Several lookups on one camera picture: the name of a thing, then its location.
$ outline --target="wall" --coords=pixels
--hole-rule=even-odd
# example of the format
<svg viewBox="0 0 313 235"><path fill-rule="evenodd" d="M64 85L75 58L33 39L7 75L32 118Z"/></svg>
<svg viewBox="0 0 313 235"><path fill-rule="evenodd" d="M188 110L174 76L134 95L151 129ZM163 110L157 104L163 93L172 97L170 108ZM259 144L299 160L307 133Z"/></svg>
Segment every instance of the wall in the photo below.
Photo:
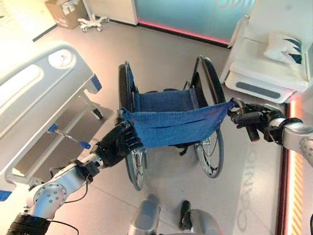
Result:
<svg viewBox="0 0 313 235"><path fill-rule="evenodd" d="M110 19L136 25L137 15L134 0L88 0L97 16L109 16Z"/></svg>
<svg viewBox="0 0 313 235"><path fill-rule="evenodd" d="M228 43L255 0L135 0L138 21Z"/></svg>

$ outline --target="blue wheelchair sling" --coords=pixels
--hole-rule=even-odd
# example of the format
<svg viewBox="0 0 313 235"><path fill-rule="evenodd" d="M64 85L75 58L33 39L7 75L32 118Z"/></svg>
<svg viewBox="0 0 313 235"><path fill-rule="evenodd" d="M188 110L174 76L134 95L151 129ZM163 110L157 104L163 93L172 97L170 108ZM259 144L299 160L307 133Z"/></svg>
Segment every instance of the blue wheelchair sling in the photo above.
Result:
<svg viewBox="0 0 313 235"><path fill-rule="evenodd" d="M139 94L130 66L126 63L132 112L123 108L123 118L132 120L144 148L203 141L223 122L233 102L199 108L195 90Z"/></svg>

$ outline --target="cushion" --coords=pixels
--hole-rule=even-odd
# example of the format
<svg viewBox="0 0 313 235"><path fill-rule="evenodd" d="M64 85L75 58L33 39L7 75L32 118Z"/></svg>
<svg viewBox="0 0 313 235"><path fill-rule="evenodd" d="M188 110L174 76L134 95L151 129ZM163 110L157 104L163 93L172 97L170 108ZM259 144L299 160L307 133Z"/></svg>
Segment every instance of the cushion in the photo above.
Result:
<svg viewBox="0 0 313 235"><path fill-rule="evenodd" d="M263 54L266 48L267 44L243 39L230 71L294 91L306 90L305 66L270 60Z"/></svg>
<svg viewBox="0 0 313 235"><path fill-rule="evenodd" d="M244 37L268 43L269 33L295 35L306 52L313 43L312 0L258 0L250 14Z"/></svg>
<svg viewBox="0 0 313 235"><path fill-rule="evenodd" d="M301 64L301 42L284 34L270 33L264 55L286 64Z"/></svg>

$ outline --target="caster wheel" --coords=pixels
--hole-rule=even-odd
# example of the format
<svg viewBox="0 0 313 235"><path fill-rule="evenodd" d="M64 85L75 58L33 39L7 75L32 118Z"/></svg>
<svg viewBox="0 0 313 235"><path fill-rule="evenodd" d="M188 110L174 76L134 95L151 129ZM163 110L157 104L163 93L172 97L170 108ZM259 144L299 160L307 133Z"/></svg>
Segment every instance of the caster wheel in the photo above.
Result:
<svg viewBox="0 0 313 235"><path fill-rule="evenodd" d="M94 109L92 113L98 120L101 120L103 118L102 113L98 109Z"/></svg>

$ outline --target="white cabinet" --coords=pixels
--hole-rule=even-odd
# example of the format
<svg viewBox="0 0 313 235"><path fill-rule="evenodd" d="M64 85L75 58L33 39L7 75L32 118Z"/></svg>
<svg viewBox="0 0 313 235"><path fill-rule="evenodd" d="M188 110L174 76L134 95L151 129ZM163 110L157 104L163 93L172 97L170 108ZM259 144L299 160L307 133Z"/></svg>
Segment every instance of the white cabinet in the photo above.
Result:
<svg viewBox="0 0 313 235"><path fill-rule="evenodd" d="M128 24L138 23L134 0L88 0L88 3L97 16L109 16Z"/></svg>

